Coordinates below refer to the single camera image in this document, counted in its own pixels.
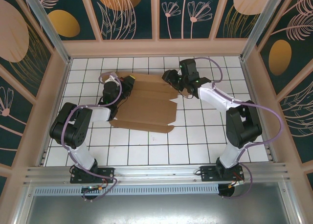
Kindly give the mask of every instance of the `floral wall art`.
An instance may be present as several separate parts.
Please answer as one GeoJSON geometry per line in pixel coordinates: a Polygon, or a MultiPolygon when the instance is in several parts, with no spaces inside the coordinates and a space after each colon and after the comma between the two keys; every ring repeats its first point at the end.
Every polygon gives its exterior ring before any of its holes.
{"type": "Polygon", "coordinates": [[[103,40],[152,38],[151,0],[91,0],[103,40]]]}
{"type": "Polygon", "coordinates": [[[0,77],[0,163],[11,166],[33,105],[0,77]]]}
{"type": "Polygon", "coordinates": [[[313,160],[313,72],[280,105],[301,161],[313,160]]]}
{"type": "Polygon", "coordinates": [[[160,0],[159,38],[208,38],[219,0],[160,0]]]}
{"type": "Polygon", "coordinates": [[[39,2],[61,40],[95,40],[83,0],[39,0],[39,2]]]}
{"type": "Polygon", "coordinates": [[[268,0],[227,0],[216,38],[248,38],[268,0]]]}
{"type": "Polygon", "coordinates": [[[0,65],[37,95],[51,53],[15,0],[0,0],[0,65]]]}
{"type": "Polygon", "coordinates": [[[313,59],[313,0],[292,0],[262,48],[278,94],[313,59]]]}

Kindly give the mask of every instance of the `cardboard sheet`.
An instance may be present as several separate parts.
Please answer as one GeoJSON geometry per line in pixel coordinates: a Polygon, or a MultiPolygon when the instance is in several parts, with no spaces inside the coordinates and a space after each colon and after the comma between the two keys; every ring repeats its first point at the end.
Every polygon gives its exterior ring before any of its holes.
{"type": "Polygon", "coordinates": [[[135,77],[131,96],[121,102],[114,127],[168,133],[176,120],[177,103],[170,101],[178,96],[177,90],[162,80],[159,75],[117,72],[118,77],[135,77]]]}

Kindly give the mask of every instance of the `white grid tile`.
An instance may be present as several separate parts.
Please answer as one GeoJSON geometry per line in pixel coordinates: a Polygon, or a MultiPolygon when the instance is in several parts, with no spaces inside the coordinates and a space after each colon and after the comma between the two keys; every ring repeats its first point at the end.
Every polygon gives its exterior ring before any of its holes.
{"type": "Polygon", "coordinates": [[[88,59],[73,59],[71,70],[86,70],[88,59]]]}
{"type": "Polygon", "coordinates": [[[167,145],[149,146],[149,165],[168,163],[169,158],[167,145]]]}
{"type": "Polygon", "coordinates": [[[148,145],[148,132],[130,130],[129,145],[148,145]]]}
{"type": "Polygon", "coordinates": [[[101,70],[87,70],[85,73],[84,82],[99,83],[100,73],[101,73],[101,70]]]}
{"type": "Polygon", "coordinates": [[[114,70],[117,69],[118,58],[104,58],[102,63],[102,69],[114,70]]]}
{"type": "Polygon", "coordinates": [[[87,63],[87,69],[95,69],[95,70],[101,70],[102,68],[102,58],[97,58],[97,59],[88,59],[87,63]]]}
{"type": "Polygon", "coordinates": [[[117,69],[133,69],[133,58],[118,58],[117,69]]]}
{"type": "Polygon", "coordinates": [[[168,144],[167,134],[149,132],[149,145],[163,145],[168,144]]]}
{"type": "Polygon", "coordinates": [[[166,69],[178,69],[179,58],[178,57],[164,57],[164,67],[166,69]]]}
{"type": "Polygon", "coordinates": [[[85,71],[84,70],[74,70],[70,71],[68,75],[68,83],[81,83],[84,81],[85,71]]]}
{"type": "Polygon", "coordinates": [[[240,67],[239,58],[237,56],[225,56],[227,67],[240,67]]]}
{"type": "MultiPolygon", "coordinates": [[[[225,59],[223,56],[210,56],[220,67],[226,67],[225,59]]],[[[217,67],[213,62],[211,62],[211,67],[217,67]]]]}
{"type": "Polygon", "coordinates": [[[164,58],[163,57],[149,57],[149,69],[150,68],[164,69],[164,58]]]}
{"type": "Polygon", "coordinates": [[[128,165],[147,165],[148,146],[130,146],[128,165]]]}
{"type": "Polygon", "coordinates": [[[187,127],[187,137],[189,144],[206,143],[204,126],[187,127]]]}
{"type": "MultiPolygon", "coordinates": [[[[193,57],[74,59],[60,105],[65,102],[97,103],[103,90],[103,86],[97,80],[100,73],[115,72],[118,68],[118,71],[161,75],[165,69],[178,69],[179,60],[187,58],[193,57]]],[[[224,59],[223,56],[210,58],[223,68],[224,80],[217,86],[239,100],[249,100],[243,72],[238,66],[238,58],[224,59]]],[[[201,77],[210,80],[219,79],[219,70],[212,62],[206,60],[196,62],[201,77]]],[[[172,123],[174,129],[168,134],[114,128],[105,121],[90,123],[85,143],[98,164],[144,166],[215,163],[226,146],[225,125],[222,125],[225,124],[225,116],[221,117],[213,106],[195,97],[186,99],[179,94],[178,98],[172,101],[178,104],[177,118],[172,123]]],[[[268,161],[263,145],[249,148],[240,161],[250,162],[250,160],[268,161]]],[[[51,141],[45,163],[47,166],[71,166],[73,161],[68,157],[66,150],[55,141],[51,141]]]]}
{"type": "Polygon", "coordinates": [[[109,147],[108,165],[127,165],[128,146],[109,147]]]}
{"type": "Polygon", "coordinates": [[[185,111],[186,126],[203,125],[202,110],[187,110],[185,111]]]}
{"type": "Polygon", "coordinates": [[[169,145],[170,164],[188,164],[188,146],[187,145],[169,145]]]}
{"type": "Polygon", "coordinates": [[[168,133],[168,144],[186,144],[186,128],[174,127],[172,131],[168,133]]]}
{"type": "Polygon", "coordinates": [[[128,145],[129,130],[120,128],[111,128],[110,145],[128,145]]]}
{"type": "Polygon", "coordinates": [[[206,144],[189,145],[189,157],[191,164],[208,164],[209,152],[206,144]]]}

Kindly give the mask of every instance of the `black mounting plate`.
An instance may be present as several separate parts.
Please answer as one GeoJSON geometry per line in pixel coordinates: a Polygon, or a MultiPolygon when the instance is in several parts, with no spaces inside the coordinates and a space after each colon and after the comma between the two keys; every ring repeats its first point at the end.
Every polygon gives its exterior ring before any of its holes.
{"type": "Polygon", "coordinates": [[[234,175],[234,173],[241,177],[242,180],[245,180],[243,168],[239,164],[227,169],[223,178],[219,176],[215,165],[200,167],[202,181],[235,181],[238,178],[234,175]]]}
{"type": "MultiPolygon", "coordinates": [[[[114,177],[114,168],[98,168],[97,174],[106,176],[106,177],[114,177]]],[[[113,179],[106,179],[108,183],[113,183],[113,179]]],[[[102,178],[95,177],[89,175],[87,173],[81,174],[81,171],[74,167],[72,169],[70,181],[71,184],[84,184],[84,183],[103,183],[102,178]]]]}

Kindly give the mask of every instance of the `purple cable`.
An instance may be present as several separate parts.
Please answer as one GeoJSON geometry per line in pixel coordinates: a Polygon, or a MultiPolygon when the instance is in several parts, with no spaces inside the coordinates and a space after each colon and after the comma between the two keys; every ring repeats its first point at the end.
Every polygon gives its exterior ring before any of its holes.
{"type": "Polygon", "coordinates": [[[239,154],[238,157],[237,157],[237,162],[238,162],[241,166],[245,167],[245,168],[247,169],[247,171],[249,172],[249,175],[250,175],[250,186],[249,186],[248,190],[247,190],[245,193],[243,193],[242,195],[238,195],[238,196],[235,196],[235,197],[228,197],[228,198],[229,198],[229,199],[242,198],[243,196],[245,196],[246,194],[249,193],[249,191],[250,191],[250,189],[251,189],[251,187],[252,187],[253,179],[252,179],[252,173],[251,173],[251,171],[248,169],[248,167],[239,162],[240,157],[244,154],[245,150],[246,150],[247,148],[249,148],[249,147],[253,147],[253,146],[257,146],[257,145],[262,145],[262,144],[270,143],[270,142],[273,142],[274,140],[276,140],[276,139],[281,135],[281,133],[283,132],[283,125],[284,125],[283,119],[280,117],[279,114],[277,114],[275,111],[273,111],[273,110],[270,109],[270,108],[263,107],[263,106],[260,106],[260,105],[257,105],[257,104],[251,104],[251,103],[245,103],[245,102],[241,102],[241,101],[236,101],[236,100],[233,100],[233,99],[231,99],[231,98],[225,96],[223,93],[219,92],[219,91],[216,89],[216,87],[215,87],[215,83],[219,83],[219,82],[221,82],[221,81],[223,80],[223,72],[222,72],[221,67],[218,65],[218,63],[215,62],[213,59],[210,59],[210,58],[208,58],[208,57],[198,57],[198,58],[194,58],[194,59],[207,59],[207,60],[211,61],[212,63],[214,63],[214,64],[217,66],[217,68],[220,70],[221,78],[220,78],[220,80],[218,80],[218,81],[213,81],[213,83],[212,83],[212,88],[213,88],[213,90],[214,90],[216,93],[218,93],[221,97],[223,97],[223,98],[225,98],[225,99],[227,99],[227,100],[229,100],[229,101],[231,101],[231,102],[233,102],[233,103],[236,103],[236,104],[245,105],[245,106],[250,106],[250,107],[256,107],[256,108],[262,108],[262,109],[264,109],[264,110],[267,110],[267,111],[273,113],[273,114],[278,118],[278,120],[279,120],[279,124],[280,124],[280,125],[279,125],[279,131],[278,131],[278,133],[277,133],[277,135],[276,135],[275,137],[273,137],[273,138],[271,138],[271,139],[269,139],[269,140],[267,140],[267,141],[265,141],[265,142],[256,142],[256,143],[252,143],[252,144],[250,144],[250,145],[245,146],[245,148],[240,152],[240,154],[239,154]]]}
{"type": "MultiPolygon", "coordinates": [[[[102,76],[104,76],[104,75],[113,75],[114,77],[116,77],[116,79],[117,79],[117,81],[118,81],[118,83],[119,83],[119,85],[120,85],[119,94],[118,94],[117,98],[116,98],[113,102],[108,103],[108,104],[104,104],[104,105],[90,104],[90,105],[79,105],[79,106],[77,106],[77,107],[74,108],[74,109],[70,112],[70,114],[68,115],[67,120],[65,121],[65,124],[64,124],[63,130],[62,130],[62,134],[61,134],[61,145],[68,151],[69,157],[74,161],[75,165],[78,165],[78,167],[80,167],[80,168],[81,168],[82,170],[84,170],[86,173],[91,174],[91,175],[93,175],[93,176],[95,176],[95,177],[99,177],[99,178],[102,178],[102,179],[113,179],[113,180],[114,180],[114,184],[113,184],[105,193],[103,193],[101,196],[97,196],[97,197],[96,197],[95,199],[93,199],[93,200],[90,200],[90,202],[96,201],[96,200],[98,200],[98,199],[104,197],[107,193],[109,193],[109,192],[113,189],[113,187],[116,186],[116,184],[117,184],[117,179],[114,178],[114,177],[111,178],[111,177],[107,177],[107,176],[102,176],[102,175],[94,174],[94,173],[90,172],[89,170],[85,169],[81,164],[79,164],[79,163],[77,162],[77,160],[75,160],[75,158],[73,157],[73,155],[72,155],[72,153],[70,152],[70,150],[68,150],[68,147],[67,147],[67,146],[65,145],[65,143],[64,143],[64,135],[65,135],[65,130],[66,130],[66,128],[67,128],[67,125],[68,125],[68,122],[69,122],[70,118],[72,117],[72,115],[73,115],[78,109],[80,109],[80,108],[90,108],[90,107],[91,107],[91,108],[95,108],[95,107],[96,107],[96,108],[98,108],[98,107],[107,107],[107,106],[110,106],[110,105],[114,104],[114,103],[119,99],[119,97],[121,96],[121,94],[122,94],[122,84],[121,84],[120,80],[117,78],[117,75],[116,75],[114,72],[106,72],[106,73],[101,74],[101,75],[99,76],[99,82],[100,82],[101,84],[104,83],[104,82],[101,81],[101,78],[102,78],[102,76]]],[[[85,200],[87,200],[87,199],[85,198],[85,194],[86,194],[86,192],[83,193],[83,198],[84,198],[85,200]]]]}

